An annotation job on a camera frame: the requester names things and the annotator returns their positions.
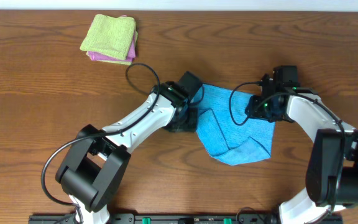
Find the blue cloth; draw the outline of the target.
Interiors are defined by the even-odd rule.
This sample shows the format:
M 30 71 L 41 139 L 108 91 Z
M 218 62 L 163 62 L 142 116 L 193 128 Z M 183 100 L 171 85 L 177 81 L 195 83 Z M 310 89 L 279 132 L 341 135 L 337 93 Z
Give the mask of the blue cloth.
M 239 125 L 251 96 L 206 84 L 195 95 L 196 133 L 212 158 L 230 166 L 271 158 L 275 124 L 248 119 Z

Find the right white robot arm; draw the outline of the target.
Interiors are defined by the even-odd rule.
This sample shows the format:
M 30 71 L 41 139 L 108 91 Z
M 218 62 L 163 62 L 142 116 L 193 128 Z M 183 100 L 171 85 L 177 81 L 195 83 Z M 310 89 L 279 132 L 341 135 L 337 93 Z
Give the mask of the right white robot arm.
M 270 223 L 332 222 L 333 213 L 358 206 L 358 129 L 302 87 L 294 65 L 275 67 L 257 84 L 245 109 L 248 118 L 297 123 L 313 142 L 305 188 L 283 202 Z

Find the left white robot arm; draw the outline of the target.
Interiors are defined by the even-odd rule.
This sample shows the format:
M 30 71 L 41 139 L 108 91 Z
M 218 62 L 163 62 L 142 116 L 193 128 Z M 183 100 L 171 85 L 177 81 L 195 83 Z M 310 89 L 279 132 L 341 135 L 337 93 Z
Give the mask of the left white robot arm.
M 114 124 L 85 126 L 70 145 L 55 179 L 76 207 L 75 223 L 107 223 L 107 205 L 115 196 L 131 154 L 160 128 L 196 130 L 197 110 L 191 101 L 201 80 L 186 72 L 178 82 L 155 85 L 136 110 Z

